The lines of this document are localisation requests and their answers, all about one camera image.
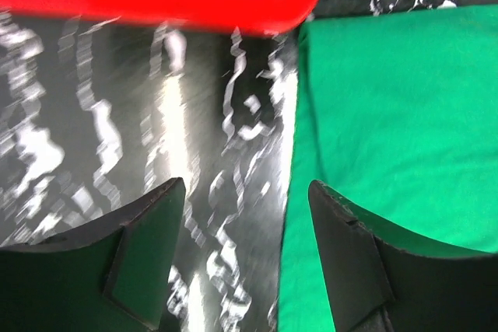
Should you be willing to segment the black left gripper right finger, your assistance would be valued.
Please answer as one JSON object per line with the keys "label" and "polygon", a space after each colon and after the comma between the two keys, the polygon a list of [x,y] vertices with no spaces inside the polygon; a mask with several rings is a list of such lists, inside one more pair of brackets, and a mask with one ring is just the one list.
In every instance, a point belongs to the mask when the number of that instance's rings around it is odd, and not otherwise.
{"label": "black left gripper right finger", "polygon": [[403,228],[318,180],[308,200],[336,330],[497,329],[496,254]]}

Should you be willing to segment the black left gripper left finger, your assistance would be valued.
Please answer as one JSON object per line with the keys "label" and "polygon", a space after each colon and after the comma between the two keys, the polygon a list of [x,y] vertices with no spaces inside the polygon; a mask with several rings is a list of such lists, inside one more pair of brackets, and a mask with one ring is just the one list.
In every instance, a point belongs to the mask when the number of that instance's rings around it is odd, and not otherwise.
{"label": "black left gripper left finger", "polygon": [[178,331],[168,278],[184,181],[36,244],[1,249],[3,331]]}

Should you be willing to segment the green t-shirt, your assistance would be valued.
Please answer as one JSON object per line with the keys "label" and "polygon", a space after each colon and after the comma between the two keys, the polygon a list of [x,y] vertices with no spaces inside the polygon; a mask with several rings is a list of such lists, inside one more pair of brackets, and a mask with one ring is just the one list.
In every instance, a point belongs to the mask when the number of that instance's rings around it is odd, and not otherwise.
{"label": "green t-shirt", "polygon": [[305,23],[298,79],[281,331],[338,331],[315,180],[403,228],[497,256],[495,5]]}

